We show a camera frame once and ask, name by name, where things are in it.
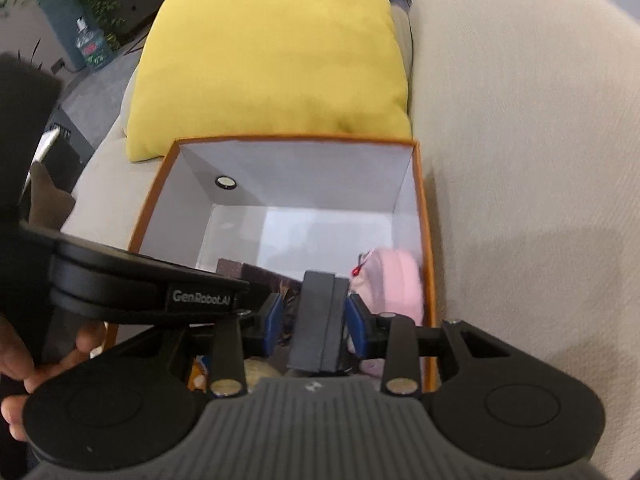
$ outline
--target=cardboard box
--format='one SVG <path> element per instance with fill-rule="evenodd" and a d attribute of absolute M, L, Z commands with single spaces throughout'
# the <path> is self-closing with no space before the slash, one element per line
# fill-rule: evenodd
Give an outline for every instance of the cardboard box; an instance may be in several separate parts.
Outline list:
<path fill-rule="evenodd" d="M 231 183 L 233 189 L 220 187 Z M 425 324 L 433 325 L 433 257 L 415 141 L 177 140 L 129 249 L 212 272 L 226 258 L 301 280 L 306 270 L 349 276 L 359 254 L 376 247 L 409 250 L 415 257 Z M 428 377 L 433 387 L 433 370 Z"/>

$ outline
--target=beige sofa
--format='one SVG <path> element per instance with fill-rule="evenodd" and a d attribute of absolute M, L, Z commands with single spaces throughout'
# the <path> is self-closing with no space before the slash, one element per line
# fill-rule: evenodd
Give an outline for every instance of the beige sofa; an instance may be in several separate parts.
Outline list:
<path fill-rule="evenodd" d="M 607 0 L 414 0 L 410 32 L 394 12 L 440 313 L 589 384 L 607 411 L 593 461 L 629 478 L 640 468 L 639 23 Z M 118 120 L 66 232 L 127 247 L 160 162 L 130 164 L 125 142 Z"/>

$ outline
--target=brown plush toy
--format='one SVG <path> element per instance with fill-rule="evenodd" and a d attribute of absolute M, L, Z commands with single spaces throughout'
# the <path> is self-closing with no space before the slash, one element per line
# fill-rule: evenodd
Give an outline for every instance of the brown plush toy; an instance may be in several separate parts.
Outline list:
<path fill-rule="evenodd" d="M 31 165 L 31 211 L 29 224 L 60 231 L 76 199 L 54 186 L 49 171 L 39 162 Z"/>

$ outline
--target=human hand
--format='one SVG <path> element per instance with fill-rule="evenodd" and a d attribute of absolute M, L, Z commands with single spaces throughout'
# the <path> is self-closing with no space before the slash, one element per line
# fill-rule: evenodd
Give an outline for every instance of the human hand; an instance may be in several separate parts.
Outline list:
<path fill-rule="evenodd" d="M 33 358 L 11 324 L 0 316 L 0 374 L 24 381 L 32 394 L 44 381 L 60 375 L 89 358 L 89 352 L 100 346 L 106 335 L 104 323 L 95 321 L 84 325 L 76 336 L 74 348 L 59 363 L 34 367 Z M 9 423 L 9 431 L 16 440 L 26 441 L 22 425 L 22 410 L 29 396 L 11 396 L 2 401 L 2 416 Z"/>

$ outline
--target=wall outlet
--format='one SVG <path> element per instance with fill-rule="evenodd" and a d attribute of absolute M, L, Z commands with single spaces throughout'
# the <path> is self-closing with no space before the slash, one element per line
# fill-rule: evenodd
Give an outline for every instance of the wall outlet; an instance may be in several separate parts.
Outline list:
<path fill-rule="evenodd" d="M 65 66 L 66 66 L 65 60 L 60 58 L 53 65 L 51 65 L 51 73 L 52 74 L 57 74 Z"/>

